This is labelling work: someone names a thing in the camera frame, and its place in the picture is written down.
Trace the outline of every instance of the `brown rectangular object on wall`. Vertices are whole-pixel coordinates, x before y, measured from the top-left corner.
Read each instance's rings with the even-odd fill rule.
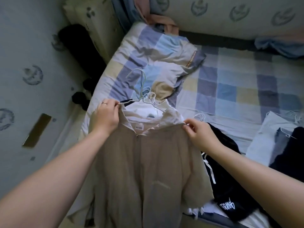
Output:
[[[31,132],[28,134],[25,142],[22,144],[22,146],[33,148],[39,141],[41,134],[43,133],[44,129],[47,127],[51,118],[52,117],[50,115],[41,114],[38,121],[32,128]]]

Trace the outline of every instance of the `hand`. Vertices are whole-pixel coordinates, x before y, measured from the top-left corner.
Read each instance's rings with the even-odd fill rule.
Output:
[[[118,126],[119,101],[104,99],[94,112],[93,130],[110,135]]]
[[[184,122],[187,125],[184,125],[183,129],[187,132],[192,143],[202,152],[209,154],[222,146],[208,123],[200,122],[194,118],[188,118]]]

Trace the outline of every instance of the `white clothing tag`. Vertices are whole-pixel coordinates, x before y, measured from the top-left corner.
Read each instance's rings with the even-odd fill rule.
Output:
[[[135,129],[136,129],[136,130],[143,130],[143,123],[137,123],[137,124],[135,125]]]

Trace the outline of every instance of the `patterned wallpaper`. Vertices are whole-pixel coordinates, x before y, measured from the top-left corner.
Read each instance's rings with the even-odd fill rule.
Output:
[[[164,15],[190,32],[254,39],[304,26],[304,0],[156,1]]]
[[[0,0],[0,198],[46,161],[86,75],[59,41],[64,0]],[[22,147],[42,113],[33,149]]]

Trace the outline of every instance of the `beige jacket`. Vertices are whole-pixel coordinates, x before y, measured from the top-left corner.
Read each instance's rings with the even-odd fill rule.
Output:
[[[213,199],[183,117],[167,100],[158,107],[166,110],[158,118],[120,108],[118,128],[96,158],[97,227],[179,227],[183,211]]]

